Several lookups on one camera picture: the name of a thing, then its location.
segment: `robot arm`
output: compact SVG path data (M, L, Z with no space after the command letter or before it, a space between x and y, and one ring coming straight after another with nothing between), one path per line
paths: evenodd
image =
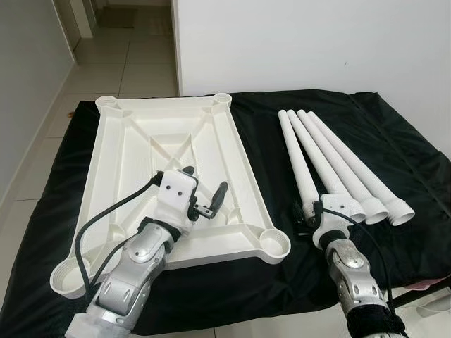
M126 338L149 298L152 282L163 271L168 255L182 234L189 234L202 215L213 218L222 206L228 185L222 182L210 207L197 204L194 169L163 174L155 218L145 218L138 235L129 239L118 265L107 275L86 313L73 318L67 338Z

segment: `white plastic tray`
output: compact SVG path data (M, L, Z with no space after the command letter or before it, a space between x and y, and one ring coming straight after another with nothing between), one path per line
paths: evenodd
M166 269L256 256L270 264L290 252L287 236L274 228L230 114L231 96L131 99L103 96L101 114L76 232L93 216L145 185L157 170L192 165L199 178L199 204L209 202L222 181L229 190L213 220L200 217L167 257ZM90 277L117 243L152 217L157 187L88 229L82 255ZM104 275L117 264L118 252ZM50 284L68 298L84 293L72 243Z

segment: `black cloth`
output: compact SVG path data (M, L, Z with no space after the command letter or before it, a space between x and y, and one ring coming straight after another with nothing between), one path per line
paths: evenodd
M398 227L387 221L365 225L382 247L394 286L451 273L451 163L379 95L305 90L232 97L233 118L266 207L273 224L290 238L291 252L279 265L247 258L163 272L135 333L317 311L338 301L323 252L312 244L299 211L302 202L278 122L280 109L315 111L416 211ZM80 103L16 257L0 313L0 337L62 337L74 313L82 310L83 300L53 292L49 277L72 242L98 121L94 102ZM381 260L370 239L355 228L351 238L383 287Z

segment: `tiled floor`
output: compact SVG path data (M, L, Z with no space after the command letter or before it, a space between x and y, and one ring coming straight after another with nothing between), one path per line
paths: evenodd
M100 29L94 39L82 40L75 54L79 66L68 80L47 138L42 142L27 177L0 232L0 269L11 271L27 222L42 195L59 144L68 127L68 113L79 101L99 96L119 98L175 96L175 58L167 9L139 10L134 29ZM9 273L0 274L0 304ZM451 337L451 316L438 313L420 318L416 309L400 309L411 338ZM260 318L207 330L163 334L158 338L291 338L349 337L339 306L316 313Z

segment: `black velcro strap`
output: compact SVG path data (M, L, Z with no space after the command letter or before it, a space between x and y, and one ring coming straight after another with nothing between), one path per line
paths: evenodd
M353 308L346 316L347 329L352 338L362 338L376 333L402 334L406 327L398 316L386 307L364 305Z
M182 235L182 233L176 227L173 227L172 225L169 225L168 223L163 222L162 220L155 220L150 217L144 217L144 219L140 223L140 226L138 227L138 232L141 232L149 223L158 224L160 227L163 227L164 229L168 230L168 232L174 239L174 243L177 242L180 236Z

